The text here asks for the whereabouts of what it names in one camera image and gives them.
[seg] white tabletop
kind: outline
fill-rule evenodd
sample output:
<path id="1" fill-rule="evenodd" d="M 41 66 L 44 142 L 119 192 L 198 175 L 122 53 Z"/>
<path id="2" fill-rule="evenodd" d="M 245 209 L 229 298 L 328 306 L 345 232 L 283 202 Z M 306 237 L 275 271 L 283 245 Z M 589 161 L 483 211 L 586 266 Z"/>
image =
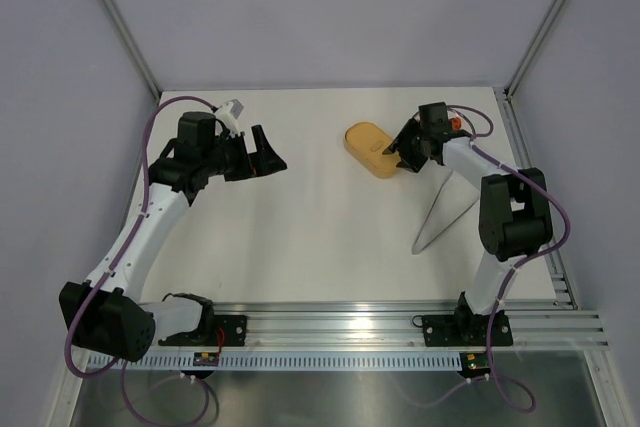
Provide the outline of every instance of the white tabletop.
<path id="1" fill-rule="evenodd" d="M 418 105 L 445 101 L 491 116 L 496 131 L 479 144 L 513 163 L 491 88 L 165 92 L 162 100 L 184 94 L 215 105 L 239 99 L 247 138 L 262 124 L 289 168 L 241 182 L 212 178 L 169 235 L 144 301 L 168 292 L 238 303 L 455 300 L 469 288 L 483 253 L 477 204 L 414 256 L 411 244 L 442 179 L 428 168 L 378 179 L 347 153 L 343 137 L 361 121 L 393 137 Z M 182 102 L 158 116 L 151 161 L 190 110 L 206 109 Z M 253 151 L 252 140 L 248 146 Z M 139 198 L 140 185 L 134 203 Z M 555 299 L 544 260 L 523 269 L 509 298 Z"/>

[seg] gray wall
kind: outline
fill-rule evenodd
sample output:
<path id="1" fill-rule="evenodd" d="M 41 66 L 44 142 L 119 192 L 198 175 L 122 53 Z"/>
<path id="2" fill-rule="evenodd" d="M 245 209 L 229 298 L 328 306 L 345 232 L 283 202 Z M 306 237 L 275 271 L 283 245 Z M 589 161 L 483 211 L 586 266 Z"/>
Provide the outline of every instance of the gray wall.
<path id="1" fill-rule="evenodd" d="M 164 90 L 506 83 L 551 0 L 116 0 Z"/>
<path id="2" fill-rule="evenodd" d="M 57 306 L 113 242 L 151 96 L 96 0 L 0 0 L 2 425 L 42 425 Z"/>
<path id="3" fill-rule="evenodd" d="M 598 309 L 640 420 L 639 0 L 570 0 L 516 93 L 534 160 L 573 220 L 564 257 Z"/>

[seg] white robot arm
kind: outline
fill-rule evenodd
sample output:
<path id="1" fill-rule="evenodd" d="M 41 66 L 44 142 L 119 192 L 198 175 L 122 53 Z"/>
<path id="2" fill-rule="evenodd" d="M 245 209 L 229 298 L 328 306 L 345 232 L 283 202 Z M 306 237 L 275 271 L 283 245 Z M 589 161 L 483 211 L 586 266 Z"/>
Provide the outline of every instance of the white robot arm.
<path id="1" fill-rule="evenodd" d="M 434 160 L 461 174 L 480 191 L 478 231 L 485 253 L 473 284 L 461 293 L 453 316 L 435 320 L 444 334 L 430 345 L 482 346 L 496 299 L 504 298 L 514 278 L 511 276 L 509 285 L 504 286 L 508 273 L 516 269 L 515 264 L 523 257 L 538 252 L 551 240 L 551 214 L 547 199 L 528 183 L 498 168 L 474 150 L 471 134 L 460 130 L 460 126 L 449 119 L 448 111 L 442 102 L 420 106 L 418 114 L 409 119 L 385 153 L 397 152 L 401 158 L 398 166 L 412 172 L 418 172 L 428 160 Z M 546 190 L 540 170 L 524 169 L 519 173 Z M 514 209 L 512 200 L 522 208 Z M 433 319 L 423 316 L 423 326 L 430 320 Z M 507 322 L 504 312 L 498 312 L 494 328 L 500 330 Z M 437 336 L 428 337 L 425 333 L 427 343 L 433 337 Z M 506 340 L 501 339 L 500 332 L 494 337 L 495 345 L 509 341 L 510 334 Z"/>
<path id="2" fill-rule="evenodd" d="M 215 113 L 187 112 L 180 118 L 177 137 L 169 141 L 149 168 L 149 202 L 142 220 L 140 213 L 132 215 L 85 282 L 68 282 L 60 293 L 60 306 L 69 328 L 85 298 L 105 273 L 110 275 L 82 314 L 73 336 L 74 345 L 135 362 L 150 345 L 174 334 L 193 333 L 188 340 L 194 345 L 215 335 L 216 319 L 210 300 L 172 294 L 163 302 L 139 301 L 164 241 L 209 177 L 224 175 L 227 181 L 237 181 L 287 168 L 259 125 L 252 127 L 256 152 L 247 153 L 244 133 L 239 132 L 236 122 L 241 110 L 238 101 L 231 101 Z M 221 127 L 219 133 L 216 125 Z M 117 268 L 109 270 L 134 229 L 135 236 Z"/>

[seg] black mounting bracket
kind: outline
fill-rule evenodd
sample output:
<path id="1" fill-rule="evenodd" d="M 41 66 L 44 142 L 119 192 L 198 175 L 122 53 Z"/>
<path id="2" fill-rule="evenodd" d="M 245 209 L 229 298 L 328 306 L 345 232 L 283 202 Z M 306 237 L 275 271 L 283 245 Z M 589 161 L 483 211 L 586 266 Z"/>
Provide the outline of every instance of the black mounting bracket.
<path id="1" fill-rule="evenodd" d="M 219 329 L 224 332 L 224 347 L 244 347 L 247 336 L 246 315 L 214 314 L 213 302 L 193 294 L 174 294 L 202 305 L 202 316 L 198 328 L 181 332 L 158 342 L 162 347 L 217 347 Z"/>
<path id="2" fill-rule="evenodd" d="M 422 335 L 426 347 L 485 347 L 487 345 L 488 315 L 476 315 L 460 295 L 458 307 L 453 314 L 423 315 Z M 500 311 L 496 314 L 491 329 L 491 345 L 510 347 L 513 345 L 509 318 Z"/>

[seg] cable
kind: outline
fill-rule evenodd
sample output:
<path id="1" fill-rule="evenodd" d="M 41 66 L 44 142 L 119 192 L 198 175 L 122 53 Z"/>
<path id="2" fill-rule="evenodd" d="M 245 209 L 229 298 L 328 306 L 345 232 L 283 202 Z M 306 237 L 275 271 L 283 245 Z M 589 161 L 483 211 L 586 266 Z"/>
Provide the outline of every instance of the cable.
<path id="1" fill-rule="evenodd" d="M 224 333 L 224 329 L 222 327 L 218 327 L 220 331 L 220 339 L 218 340 L 218 355 L 222 353 L 222 347 L 224 347 L 225 342 L 227 341 L 227 335 Z"/>
<path id="2" fill-rule="evenodd" d="M 100 377 L 101 379 L 106 379 L 108 377 L 102 376 Z M 153 392 L 155 392 L 157 389 L 159 389 L 160 387 L 166 385 L 166 384 L 170 384 L 171 382 L 175 382 L 176 380 L 182 380 L 183 378 L 179 375 L 171 375 L 169 377 L 165 377 L 163 379 L 158 380 L 157 382 L 151 384 L 149 386 L 149 388 L 141 395 L 139 395 L 138 397 L 136 397 L 135 399 L 131 399 L 129 398 L 129 402 L 131 402 L 132 404 L 135 404 L 136 402 L 147 398 L 149 395 L 151 395 Z M 127 410 L 127 406 L 123 403 L 122 405 L 119 406 L 112 406 L 112 405 L 108 405 L 107 402 L 105 402 L 104 399 L 104 394 L 102 393 L 102 391 L 104 390 L 104 388 L 101 388 L 100 386 L 98 387 L 98 401 L 101 405 L 101 407 L 110 413 L 116 413 L 116 412 L 122 412 L 123 410 Z"/>
<path id="3" fill-rule="evenodd" d="M 413 325 L 414 327 L 417 327 L 418 329 L 422 328 L 422 322 L 420 322 L 420 325 L 416 324 L 416 319 L 417 318 L 421 318 L 422 316 L 420 314 L 418 315 L 414 315 L 413 317 L 411 317 L 411 325 Z"/>
<path id="4" fill-rule="evenodd" d="M 422 226 L 420 227 L 420 230 L 418 230 L 418 234 L 416 235 L 416 238 L 413 241 L 413 244 L 411 244 L 411 253 L 413 255 L 418 255 L 419 253 L 424 251 L 424 249 L 429 247 L 431 242 L 433 242 L 442 232 L 444 232 L 449 227 L 451 227 L 451 225 L 453 225 L 453 223 L 456 220 L 458 220 L 458 218 L 460 218 L 460 216 L 462 216 L 464 214 L 464 212 L 469 210 L 469 209 L 465 209 L 465 211 L 462 212 L 456 219 L 454 219 L 453 222 L 451 222 L 450 225 L 445 227 L 444 230 L 442 232 L 440 232 L 440 234 L 436 235 L 436 237 L 431 239 L 429 242 L 427 242 L 426 244 L 423 244 L 423 245 L 418 245 L 418 242 L 420 241 L 420 237 L 422 236 L 422 232 L 424 231 L 425 227 L 427 226 L 427 222 L 429 221 L 429 218 L 431 217 L 431 212 L 433 212 L 433 208 L 436 206 L 436 202 L 438 201 L 438 197 L 440 197 L 440 193 L 444 189 L 444 186 L 447 185 L 447 182 L 449 182 L 449 180 L 451 179 L 452 175 L 453 175 L 453 170 L 451 170 L 450 172 L 447 173 L 447 176 L 444 179 L 444 182 L 440 185 L 440 188 L 438 188 L 438 191 L 436 192 L 436 196 L 434 197 L 433 202 L 431 203 L 431 207 L 429 207 L 429 212 L 427 212 L 427 216 L 424 218 L 424 222 L 422 222 Z"/>
<path id="5" fill-rule="evenodd" d="M 216 423 L 216 421 L 218 420 L 218 417 L 220 417 L 220 401 L 218 400 L 218 396 L 216 394 L 216 391 L 213 390 L 213 387 L 211 387 L 209 384 L 207 384 L 207 382 L 205 382 L 204 380 L 203 380 L 203 382 L 204 382 L 204 385 L 207 386 L 207 390 L 211 394 L 211 398 L 213 399 L 213 403 L 216 405 L 216 415 L 213 416 L 213 419 L 211 419 L 211 422 L 210 422 L 210 425 L 214 425 Z"/>
<path id="6" fill-rule="evenodd" d="M 396 387 L 396 389 L 398 390 L 398 392 L 401 394 L 401 396 L 410 404 L 414 405 L 415 407 L 420 407 L 420 408 L 425 408 L 425 409 L 430 409 L 433 407 L 436 407 L 437 405 L 441 404 L 442 402 L 444 402 L 445 400 L 447 400 L 451 395 L 453 395 L 455 392 L 457 392 L 459 389 L 461 389 L 462 387 L 464 387 L 465 385 L 471 384 L 472 382 L 479 382 L 481 380 L 489 380 L 489 379 L 493 379 L 493 382 L 498 390 L 498 393 L 500 394 L 500 396 L 502 397 L 502 399 L 507 403 L 507 405 L 509 405 L 509 407 L 513 408 L 514 410 L 524 413 L 524 414 L 530 414 L 532 412 L 534 412 L 536 410 L 536 408 L 538 407 L 538 402 L 536 400 L 535 394 L 531 391 L 531 389 L 529 387 L 527 387 L 523 382 L 514 379 L 512 377 L 508 377 L 506 375 L 502 375 L 499 374 L 496 370 L 496 365 L 495 365 L 495 360 L 493 358 L 493 351 L 492 351 L 492 345 L 491 345 L 491 331 L 493 330 L 493 323 L 495 321 L 495 317 L 496 314 L 498 313 L 498 309 L 500 308 L 500 303 L 503 301 L 503 298 L 505 296 L 507 287 L 509 285 L 509 282 L 511 281 L 511 279 L 513 278 L 513 276 L 516 274 L 516 272 L 518 271 L 518 269 L 520 269 L 523 265 L 525 265 L 528 262 L 531 262 L 534 259 L 537 259 L 539 257 L 542 257 L 544 255 L 550 254 L 551 252 L 555 252 L 556 250 L 560 249 L 560 247 L 562 247 L 567 240 L 569 239 L 569 235 L 571 234 L 571 220 L 569 219 L 569 214 L 567 214 L 567 211 L 562 207 L 562 205 L 560 205 L 560 202 L 558 202 L 558 200 L 556 200 L 555 197 L 553 197 L 551 194 L 549 194 L 545 189 L 543 189 L 542 187 L 540 187 L 538 184 L 536 184 L 535 182 L 533 182 L 531 179 L 525 177 L 524 175 L 522 175 L 520 172 L 518 172 L 516 169 L 503 164 L 502 162 L 500 162 L 498 159 L 496 159 L 495 157 L 491 156 L 490 154 L 488 154 L 487 152 L 485 152 L 484 150 L 482 150 L 480 147 L 478 147 L 475 144 L 475 139 L 479 138 L 479 137 L 489 137 L 494 130 L 494 124 L 493 121 L 491 120 L 491 118 L 486 115 L 484 112 L 475 109 L 473 107 L 466 107 L 463 105 L 450 105 L 447 106 L 447 109 L 449 111 L 454 112 L 455 114 L 459 115 L 460 117 L 462 117 L 467 124 L 469 124 L 469 128 L 471 129 L 472 135 L 470 138 L 471 141 L 471 149 L 476 152 L 478 155 L 480 155 L 483 159 L 487 160 L 488 162 L 490 162 L 491 164 L 495 165 L 496 167 L 498 167 L 499 169 L 504 170 L 505 172 L 513 175 L 514 177 L 516 177 L 518 180 L 520 180 L 521 182 L 524 182 L 525 184 L 527 184 L 529 187 L 531 187 L 536 193 L 542 195 L 548 202 L 550 202 L 558 211 L 558 213 L 560 214 L 560 216 L 562 217 L 562 220 L 564 222 L 564 232 L 562 234 L 562 237 L 560 238 L 560 240 L 558 240 L 555 244 L 553 244 L 552 246 L 547 247 L 546 249 L 543 249 L 539 252 L 536 252 L 533 255 L 524 257 L 522 259 L 520 259 L 519 261 L 517 261 L 514 265 L 513 265 L 513 269 L 510 270 L 507 275 L 505 276 L 505 278 L 502 281 L 502 284 L 500 285 L 500 289 L 498 290 L 498 295 L 496 297 L 496 301 L 493 305 L 493 308 L 491 309 L 491 314 L 489 315 L 489 323 L 487 325 L 487 343 L 486 343 L 486 351 L 487 351 L 487 360 L 489 362 L 489 369 L 491 371 L 491 374 L 486 374 L 484 376 L 478 376 L 478 377 L 473 377 L 471 379 L 467 379 L 464 382 L 461 382 L 455 386 L 453 386 L 451 389 L 449 389 L 449 391 L 447 391 L 442 397 L 440 397 L 439 399 L 435 400 L 434 402 L 430 402 L 430 403 L 421 403 L 418 401 L 415 401 L 414 399 L 411 399 L 400 387 L 400 385 L 397 383 L 396 379 L 393 378 L 393 382 L 394 385 Z M 473 123 L 462 113 L 458 112 L 458 110 L 465 110 L 468 112 L 472 112 L 474 114 L 477 114 L 479 116 L 481 116 L 484 120 L 487 121 L 487 123 L 489 124 L 489 130 L 485 133 L 481 133 L 478 134 L 475 126 L 473 125 Z M 414 325 L 414 327 L 419 327 L 416 323 L 415 323 L 415 319 L 418 316 L 413 316 L 411 318 L 411 323 Z M 502 383 L 507 382 L 510 384 L 515 385 L 516 387 L 519 387 L 520 389 L 522 389 L 527 396 L 529 396 L 529 399 L 531 400 L 531 405 L 529 407 L 521 407 L 519 405 L 516 405 L 511 398 L 509 398 L 509 396 L 507 395 L 507 393 L 504 391 L 503 385 Z"/>
<path id="7" fill-rule="evenodd" d="M 562 205 L 560 205 L 560 202 L 558 202 L 555 199 L 555 197 L 553 197 L 551 194 L 549 194 L 545 189 L 540 187 L 538 184 L 536 184 L 531 179 L 529 179 L 529 178 L 525 177 L 524 175 L 522 175 L 516 169 L 514 169 L 514 168 L 512 168 L 512 167 L 510 167 L 508 165 L 503 164 L 498 159 L 496 159 L 495 157 L 491 156 L 490 154 L 488 154 L 487 152 L 485 152 L 484 150 L 482 150 L 480 147 L 478 147 L 475 144 L 475 139 L 476 138 L 478 138 L 478 137 L 488 137 L 493 132 L 494 125 L 493 125 L 493 122 L 491 121 L 491 119 L 489 118 L 489 116 L 487 116 L 484 112 L 481 112 L 480 110 L 475 109 L 473 107 L 455 105 L 455 106 L 449 106 L 449 109 L 450 110 L 453 110 L 453 109 L 466 110 L 466 111 L 473 112 L 473 113 L 478 114 L 481 117 L 483 117 L 489 123 L 489 131 L 487 133 L 485 133 L 485 134 L 477 134 L 477 133 L 475 133 L 475 128 L 472 127 L 472 131 L 474 133 L 471 136 L 471 149 L 474 152 L 476 152 L 478 155 L 480 155 L 483 159 L 485 159 L 488 162 L 492 163 L 493 165 L 495 165 L 499 169 L 502 169 L 505 172 L 513 175 L 514 177 L 516 177 L 521 182 L 524 182 L 525 184 L 527 184 L 536 193 L 538 193 L 539 195 L 543 196 L 548 202 L 550 202 L 556 208 L 556 210 L 558 211 L 558 213 L 560 214 L 560 216 L 562 217 L 562 220 L 564 222 L 564 232 L 563 232 L 562 237 L 560 238 L 559 241 L 557 241 L 552 246 L 547 247 L 546 249 L 543 249 L 543 250 L 541 250 L 539 252 L 536 252 L 533 255 L 530 255 L 528 257 L 520 259 L 519 261 L 517 261 L 513 265 L 514 269 L 507 273 L 507 275 L 505 276 L 505 278 L 502 281 L 502 285 L 500 286 L 500 289 L 498 290 L 498 295 L 496 297 L 496 301 L 495 301 L 495 303 L 493 305 L 493 308 L 491 309 L 491 314 L 489 316 L 489 324 L 487 326 L 487 344 L 486 344 L 486 349 L 487 349 L 487 359 L 489 361 L 489 369 L 492 372 L 492 375 L 490 377 L 493 378 L 493 381 L 494 381 L 494 383 L 496 385 L 496 388 L 498 389 L 498 392 L 500 393 L 500 396 L 507 403 L 507 405 L 509 405 L 511 408 L 517 410 L 518 412 L 529 414 L 529 413 L 532 413 L 533 411 L 536 410 L 536 407 L 537 407 L 536 397 L 533 394 L 533 392 L 525 384 L 523 384 L 519 380 L 516 380 L 516 379 L 513 379 L 511 377 L 507 377 L 507 376 L 498 374 L 498 372 L 496 371 L 496 368 L 495 368 L 495 361 L 493 359 L 493 352 L 492 352 L 492 346 L 491 346 L 491 331 L 492 331 L 492 328 L 493 328 L 493 322 L 495 321 L 496 314 L 498 313 L 498 309 L 500 308 L 500 302 L 503 301 L 503 298 L 504 298 L 506 290 L 507 290 L 507 286 L 509 285 L 509 282 L 511 281 L 511 279 L 513 278 L 513 276 L 515 275 L 517 270 L 520 269 L 526 263 L 531 262 L 532 260 L 537 259 L 539 257 L 542 257 L 544 255 L 550 254 L 551 252 L 555 252 L 560 247 L 562 247 L 567 242 L 567 240 L 569 239 L 569 235 L 571 234 L 571 220 L 569 219 L 569 214 L 567 214 L 567 211 L 562 207 Z M 515 403 L 513 403 L 513 401 L 507 396 L 506 392 L 504 391 L 504 389 L 503 389 L 503 387 L 502 387 L 502 385 L 500 383 L 501 381 L 510 382 L 512 384 L 517 385 L 522 390 L 524 390 L 526 392 L 526 394 L 529 396 L 529 398 L 531 399 L 531 405 L 529 407 L 525 408 L 525 407 L 520 407 L 519 405 L 516 405 Z"/>
<path id="8" fill-rule="evenodd" d="M 149 146 L 149 139 L 151 138 L 151 130 L 153 129 L 153 124 L 155 123 L 155 120 L 158 114 L 162 112 L 166 107 L 168 107 L 169 105 L 175 102 L 180 102 L 183 100 L 193 100 L 196 102 L 200 102 L 201 104 L 204 104 L 207 107 L 209 107 L 214 112 L 218 110 L 217 107 L 210 104 L 206 100 L 201 99 L 200 97 L 194 97 L 192 95 L 181 95 L 181 96 L 169 99 L 163 102 L 162 104 L 160 104 L 156 109 L 156 111 L 151 115 L 149 120 L 147 120 L 147 123 L 144 127 L 144 131 L 142 133 L 142 145 L 141 145 L 142 184 L 143 184 L 142 208 L 141 208 L 141 212 L 138 214 L 138 217 L 136 218 L 135 223 L 133 224 L 133 227 L 131 228 L 131 231 L 129 232 L 129 235 L 127 235 L 124 243 L 122 244 L 122 246 L 120 247 L 116 255 L 113 257 L 113 260 L 111 261 L 111 263 L 109 264 L 108 269 L 111 272 L 115 270 L 116 266 L 118 265 L 118 263 L 124 256 L 125 252 L 131 245 L 131 242 L 133 242 L 133 239 L 138 233 L 138 230 L 140 230 L 140 225 L 142 224 L 142 220 L 145 218 L 145 215 L 147 213 L 147 208 L 149 206 L 149 160 L 147 157 L 147 147 Z M 115 358 L 112 359 L 107 365 L 105 365 L 99 370 L 96 370 L 95 372 L 82 372 L 80 369 L 78 369 L 75 366 L 75 364 L 73 363 L 73 358 L 71 356 L 71 345 L 73 343 L 73 337 L 76 333 L 78 325 L 80 324 L 80 319 L 82 319 L 82 316 L 87 311 L 89 304 L 98 294 L 98 291 L 100 290 L 100 288 L 105 284 L 105 282 L 109 278 L 109 275 L 110 274 L 108 272 L 105 272 L 102 275 L 102 277 L 100 277 L 98 282 L 96 282 L 96 284 L 93 286 L 93 288 L 89 292 L 89 295 L 87 295 L 87 297 L 84 299 L 84 301 L 80 305 L 80 308 L 76 312 L 76 315 L 71 321 L 71 324 L 69 325 L 69 330 L 67 331 L 67 337 L 65 338 L 65 341 L 64 341 L 64 360 L 65 360 L 65 363 L 67 364 L 67 368 L 71 371 L 73 375 L 75 375 L 76 377 L 80 377 L 82 379 L 97 377 L 98 375 L 102 374 L 103 372 L 106 372 L 111 367 L 113 367 L 118 360 Z"/>
<path id="9" fill-rule="evenodd" d="M 458 114 L 460 117 L 462 117 L 467 122 L 467 124 L 469 124 L 469 127 L 471 128 L 471 131 L 473 133 L 473 135 L 471 136 L 472 139 L 480 138 L 480 137 L 489 137 L 491 134 L 493 134 L 493 130 L 495 128 L 495 125 L 493 124 L 493 120 L 491 120 L 491 117 L 489 117 L 487 114 L 485 114 L 481 110 L 476 109 L 474 107 L 467 107 L 465 105 L 447 105 L 447 110 Z M 472 113 L 474 113 L 476 115 L 479 115 L 480 117 L 482 117 L 487 122 L 487 124 L 489 124 L 489 130 L 487 132 L 484 132 L 484 133 L 481 133 L 481 134 L 476 133 L 476 129 L 473 126 L 473 123 L 467 117 L 465 117 L 463 114 L 458 112 L 458 110 L 465 110 L 467 112 L 472 112 Z"/>
<path id="10" fill-rule="evenodd" d="M 481 382 L 481 381 L 487 380 L 486 377 L 484 377 L 484 376 L 473 377 L 473 378 L 468 379 L 468 380 L 463 380 L 462 382 L 459 382 L 456 385 L 454 385 L 453 387 L 451 387 L 440 398 L 434 400 L 433 402 L 426 402 L 425 403 L 425 402 L 420 402 L 420 401 L 417 401 L 417 400 L 412 399 L 411 397 L 409 397 L 406 394 L 406 392 L 402 389 L 402 387 L 398 383 L 398 380 L 393 376 L 393 374 L 390 374 L 390 377 L 391 377 L 391 381 L 393 382 L 393 385 L 394 385 L 396 391 L 400 394 L 400 396 L 407 403 L 413 405 L 414 407 L 418 407 L 419 409 L 433 409 L 434 407 L 437 407 L 438 405 L 443 403 L 445 400 L 447 400 L 449 397 L 451 397 L 453 394 L 455 394 L 461 388 L 466 387 L 467 385 L 469 385 L 471 383 Z"/>
<path id="11" fill-rule="evenodd" d="M 202 390 L 204 391 L 204 397 L 205 397 L 202 411 L 193 420 L 190 420 L 189 422 L 186 422 L 184 424 L 159 424 L 157 422 L 153 422 L 152 420 L 147 419 L 134 408 L 133 403 L 131 402 L 131 400 L 129 399 L 129 396 L 127 395 L 127 389 L 125 385 L 127 363 L 128 362 L 125 360 L 124 363 L 122 364 L 122 372 L 120 374 L 120 390 L 122 392 L 122 400 L 124 400 L 124 404 L 126 405 L 127 410 L 131 412 L 131 415 L 133 415 L 136 418 L 136 420 L 141 424 L 150 425 L 152 427 L 192 427 L 196 425 L 198 422 L 200 422 L 202 418 L 205 416 L 205 414 L 207 413 L 207 410 L 209 410 L 209 393 L 210 393 L 209 386 L 205 381 L 200 380 L 197 377 L 191 376 L 191 381 L 192 382 L 195 381 L 198 385 L 200 385 L 200 387 L 202 387 Z"/>

